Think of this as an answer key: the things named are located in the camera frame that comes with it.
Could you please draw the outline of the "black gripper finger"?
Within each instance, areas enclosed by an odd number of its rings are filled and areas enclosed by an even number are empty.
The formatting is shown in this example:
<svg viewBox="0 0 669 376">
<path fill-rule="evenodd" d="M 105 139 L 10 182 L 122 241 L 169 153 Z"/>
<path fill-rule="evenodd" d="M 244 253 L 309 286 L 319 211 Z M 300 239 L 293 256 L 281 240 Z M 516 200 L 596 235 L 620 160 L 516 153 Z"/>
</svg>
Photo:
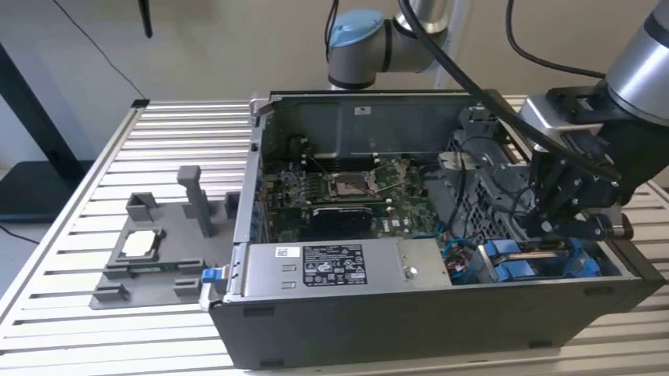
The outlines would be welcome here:
<svg viewBox="0 0 669 376">
<path fill-rule="evenodd" d="M 578 219 L 587 182 L 579 172 L 550 172 L 546 176 L 546 233 L 592 236 L 594 224 Z"/>
<path fill-rule="evenodd" d="M 534 150 L 530 163 L 530 188 L 532 209 L 526 216 L 528 237 L 542 237 L 552 231 L 552 223 L 564 211 L 566 196 L 560 189 L 560 178 L 566 174 L 566 161 L 547 152 Z"/>
</svg>

